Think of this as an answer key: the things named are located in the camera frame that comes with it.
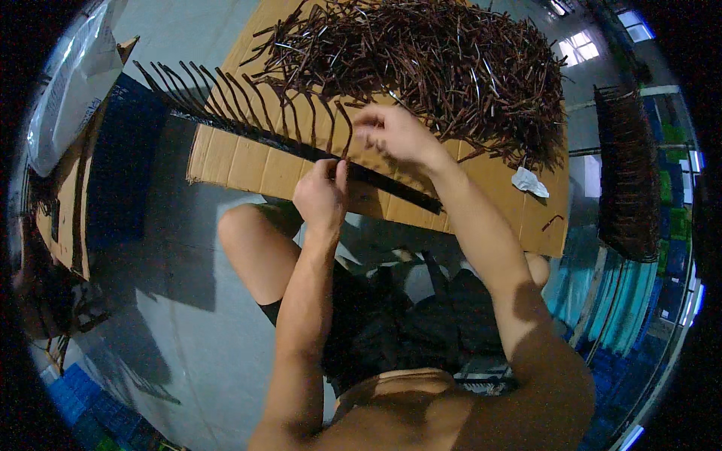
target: cardboard box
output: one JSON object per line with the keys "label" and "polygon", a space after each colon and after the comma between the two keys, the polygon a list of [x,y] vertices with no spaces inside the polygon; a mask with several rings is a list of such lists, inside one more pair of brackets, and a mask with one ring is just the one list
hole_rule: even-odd
{"label": "cardboard box", "polygon": [[[309,1],[303,7],[302,17],[308,14],[314,4],[322,3],[318,0]],[[278,19],[286,19],[298,4],[299,1],[261,0],[245,29],[239,34],[221,69],[224,72],[230,72],[239,80],[243,73],[260,72],[266,60],[264,56],[242,68],[238,67],[241,61],[253,55],[251,52],[253,47],[268,39],[268,35],[253,38],[253,33],[274,25]],[[276,101],[276,95],[265,84],[259,85],[258,88],[266,100],[269,116],[274,121],[275,129],[282,130],[281,110]],[[249,89],[248,94],[250,96],[253,92]],[[375,99],[381,104],[393,103],[393,99],[388,95],[377,95]],[[350,98],[341,99],[342,102],[350,100]],[[318,100],[314,98],[314,101],[317,111],[316,146],[325,149],[331,120]],[[251,104],[254,111],[262,111],[257,96],[251,97]],[[299,132],[303,141],[310,143],[312,121],[310,106],[303,96],[297,97],[294,106],[298,114]],[[347,142],[349,130],[341,114],[336,111],[334,106],[331,108],[336,117],[333,153],[340,155]],[[347,112],[353,121],[358,110],[347,108]],[[296,127],[290,107],[286,107],[286,116],[289,136],[295,137]],[[511,184],[511,176],[515,170],[508,168],[501,159],[490,159],[487,155],[482,155],[461,164],[471,179],[502,211],[511,227],[518,232],[522,247],[527,251],[553,257],[562,255],[567,232],[569,169],[566,128],[562,133],[563,136],[560,139],[562,145],[559,151],[564,155],[564,167],[556,169],[554,173],[543,171],[540,176],[540,180],[546,185],[550,194],[546,200],[539,200],[531,194],[525,194],[516,189]],[[447,141],[444,145],[449,153],[457,159],[466,156],[472,150],[470,145],[462,141]],[[429,180],[416,179],[398,171],[395,167],[389,167],[372,149],[364,150],[361,143],[353,141],[348,156],[356,163],[400,180],[420,191],[433,194]],[[227,188],[290,199],[296,182],[312,166],[312,163],[304,159],[249,139],[208,126],[199,126],[188,161],[187,178],[190,182],[213,183]],[[349,210],[355,213],[426,229],[452,232],[445,213],[435,215],[364,183],[353,183],[350,192],[352,199]],[[562,219],[556,218],[542,231],[544,225],[556,215],[560,215]]]}
{"label": "cardboard box", "polygon": [[[118,44],[121,61],[128,61],[139,36]],[[58,199],[58,239],[53,238],[53,215],[38,209],[35,223],[52,256],[85,280],[90,279],[86,246],[87,188],[90,180],[93,149],[100,133],[108,98],[98,106],[85,130],[78,136],[58,162],[50,177],[55,177]]]}

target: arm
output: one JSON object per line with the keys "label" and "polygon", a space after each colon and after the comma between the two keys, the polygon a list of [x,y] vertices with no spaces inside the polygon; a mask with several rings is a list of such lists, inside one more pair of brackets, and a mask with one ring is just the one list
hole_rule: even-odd
{"label": "arm", "polygon": [[[549,422],[558,419],[583,432],[593,410],[591,375],[581,358],[554,334],[518,238],[502,214],[405,110],[367,107],[357,116],[355,130],[391,159],[416,165],[433,182],[464,255],[492,295],[504,352],[522,387],[514,395],[521,409],[517,419],[526,423],[519,430],[548,429]],[[570,403],[574,410],[564,411]]]}
{"label": "arm", "polygon": [[331,272],[346,212],[346,162],[321,160],[299,181],[294,204],[307,223],[301,255],[276,322],[266,410],[249,450],[306,448],[323,421],[321,357],[331,328]]}

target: green crate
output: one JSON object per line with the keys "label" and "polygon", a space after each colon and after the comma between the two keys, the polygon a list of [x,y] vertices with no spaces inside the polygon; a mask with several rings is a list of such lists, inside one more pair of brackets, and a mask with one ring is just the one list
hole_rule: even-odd
{"label": "green crate", "polygon": [[123,448],[110,437],[106,437],[97,444],[95,451],[123,451]]}
{"label": "green crate", "polygon": [[688,152],[681,149],[667,149],[667,161],[678,164],[681,159],[688,160]]}
{"label": "green crate", "polygon": [[691,235],[692,223],[687,209],[669,210],[669,238],[672,240],[687,241]]}
{"label": "green crate", "polygon": [[682,144],[687,138],[682,127],[675,127],[668,123],[662,124],[662,135],[664,142],[673,144]]}
{"label": "green crate", "polygon": [[667,171],[659,171],[659,199],[663,205],[672,205],[672,178]]}
{"label": "green crate", "polygon": [[669,254],[669,241],[659,240],[659,257],[657,258],[657,276],[664,277],[667,271],[667,254]]}

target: hand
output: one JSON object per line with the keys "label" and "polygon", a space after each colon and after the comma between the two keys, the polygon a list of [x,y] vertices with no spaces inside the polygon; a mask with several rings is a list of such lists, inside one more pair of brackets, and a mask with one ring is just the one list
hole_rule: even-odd
{"label": "hand", "polygon": [[348,173],[345,160],[320,159],[298,181],[293,204],[306,221],[307,233],[338,239],[346,216]]}
{"label": "hand", "polygon": [[398,163],[428,175],[451,160],[441,143],[411,113],[400,107],[368,105],[356,116],[354,135]]}

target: forearm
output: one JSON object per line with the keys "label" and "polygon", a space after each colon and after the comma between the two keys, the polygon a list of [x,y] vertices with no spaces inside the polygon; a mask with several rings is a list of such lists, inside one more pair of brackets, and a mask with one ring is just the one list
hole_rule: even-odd
{"label": "forearm", "polygon": [[547,368],[531,359],[520,344],[533,337],[540,354],[550,352],[549,342],[554,340],[551,317],[516,234],[453,160],[436,164],[430,177],[464,255],[492,295],[504,352],[515,375],[520,382],[541,376]]}
{"label": "forearm", "polygon": [[320,361],[331,328],[331,275],[338,235],[308,231],[283,296],[276,323],[276,354]]}
{"label": "forearm", "polygon": [[444,205],[456,239],[471,266],[494,294],[531,280],[516,233],[489,198],[450,158],[439,158],[428,175]]}

